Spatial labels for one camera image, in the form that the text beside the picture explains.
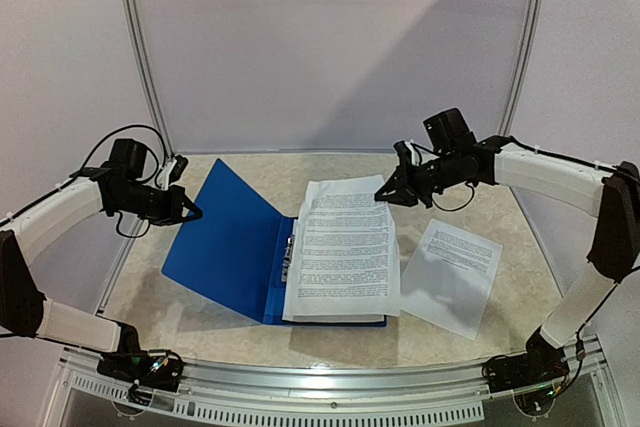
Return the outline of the blue file folder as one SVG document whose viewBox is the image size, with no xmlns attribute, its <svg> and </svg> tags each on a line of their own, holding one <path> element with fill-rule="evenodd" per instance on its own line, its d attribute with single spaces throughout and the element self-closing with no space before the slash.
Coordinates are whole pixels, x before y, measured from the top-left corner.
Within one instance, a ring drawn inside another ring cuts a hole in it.
<svg viewBox="0 0 640 427">
<path fill-rule="evenodd" d="M 281 265 L 298 216 L 283 215 L 221 159 L 196 203 L 203 217 L 180 227 L 163 275 L 260 324 L 315 326 L 282 321 Z"/>
</svg>

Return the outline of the printed paper sheet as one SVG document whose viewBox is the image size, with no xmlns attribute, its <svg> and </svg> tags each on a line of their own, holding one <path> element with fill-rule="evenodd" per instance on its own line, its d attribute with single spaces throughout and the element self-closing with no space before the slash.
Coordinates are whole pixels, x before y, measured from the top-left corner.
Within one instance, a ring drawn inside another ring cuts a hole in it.
<svg viewBox="0 0 640 427">
<path fill-rule="evenodd" d="M 400 315 L 400 258 L 378 175 L 308 183 L 282 316 Z"/>
<path fill-rule="evenodd" d="M 304 325 L 382 325 L 385 326 L 385 315 L 357 314 L 357 315 L 316 315 L 316 316 L 282 316 L 285 323 Z"/>
</svg>

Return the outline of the white paper sheet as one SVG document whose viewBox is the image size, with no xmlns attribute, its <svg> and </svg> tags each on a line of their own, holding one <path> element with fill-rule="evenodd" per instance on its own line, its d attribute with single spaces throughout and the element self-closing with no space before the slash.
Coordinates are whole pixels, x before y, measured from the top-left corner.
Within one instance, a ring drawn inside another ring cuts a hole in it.
<svg viewBox="0 0 640 427">
<path fill-rule="evenodd" d="M 474 340 L 502 249 L 499 243 L 431 220 L 401 274 L 401 310 Z"/>
</svg>

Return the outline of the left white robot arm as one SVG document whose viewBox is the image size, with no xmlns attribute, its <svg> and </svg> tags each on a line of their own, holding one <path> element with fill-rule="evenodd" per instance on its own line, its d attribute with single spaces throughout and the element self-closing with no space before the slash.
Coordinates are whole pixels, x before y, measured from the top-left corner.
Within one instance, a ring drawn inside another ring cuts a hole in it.
<svg viewBox="0 0 640 427">
<path fill-rule="evenodd" d="M 111 366 L 128 381 L 141 380 L 148 373 L 146 355 L 123 342 L 133 328 L 49 299 L 30 271 L 31 263 L 59 237 L 101 213 L 133 214 L 151 226 L 201 219 L 202 210 L 178 183 L 187 159 L 169 158 L 148 180 L 142 178 L 145 161 L 144 144 L 117 139 L 101 166 L 81 167 L 44 199 L 2 220 L 1 326 L 7 336 L 110 354 Z"/>
</svg>

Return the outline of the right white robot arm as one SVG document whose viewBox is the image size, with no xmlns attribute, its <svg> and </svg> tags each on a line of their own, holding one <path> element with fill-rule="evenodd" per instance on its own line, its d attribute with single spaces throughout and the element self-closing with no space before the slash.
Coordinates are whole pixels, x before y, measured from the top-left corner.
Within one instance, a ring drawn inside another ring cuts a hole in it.
<svg viewBox="0 0 640 427">
<path fill-rule="evenodd" d="M 630 162 L 612 166 L 548 152 L 513 137 L 478 140 L 458 108 L 431 116 L 423 125 L 434 158 L 423 161 L 413 142 L 396 142 L 399 164 L 375 193 L 376 200 L 430 208 L 434 195 L 450 187 L 483 183 L 523 188 L 596 220 L 587 271 L 531 336 L 530 351 L 518 359 L 517 374 L 524 382 L 537 383 L 555 367 L 552 349 L 577 337 L 613 290 L 639 268 L 639 170 Z"/>
</svg>

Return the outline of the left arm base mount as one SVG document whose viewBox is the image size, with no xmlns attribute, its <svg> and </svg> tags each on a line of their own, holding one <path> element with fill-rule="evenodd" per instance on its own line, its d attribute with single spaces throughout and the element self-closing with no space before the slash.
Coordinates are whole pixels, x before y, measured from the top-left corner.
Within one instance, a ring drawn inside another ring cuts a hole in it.
<svg viewBox="0 0 640 427">
<path fill-rule="evenodd" d="M 97 373 L 138 387 L 176 393 L 185 363 L 168 349 L 102 354 Z"/>
</svg>

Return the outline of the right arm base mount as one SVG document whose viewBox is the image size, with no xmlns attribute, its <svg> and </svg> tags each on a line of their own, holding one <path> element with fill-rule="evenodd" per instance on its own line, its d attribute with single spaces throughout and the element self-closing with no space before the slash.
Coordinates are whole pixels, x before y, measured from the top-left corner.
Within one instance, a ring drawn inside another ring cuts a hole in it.
<svg viewBox="0 0 640 427">
<path fill-rule="evenodd" d="M 546 343 L 528 344 L 518 355 L 496 355 L 482 364 L 481 375 L 491 393 L 517 390 L 536 385 L 547 385 L 560 379 L 559 385 L 552 387 L 548 397 L 556 397 L 569 388 L 579 376 L 584 360 L 584 348 L 579 343 L 577 351 L 579 364 L 571 374 L 563 348 L 553 348 Z"/>
</svg>

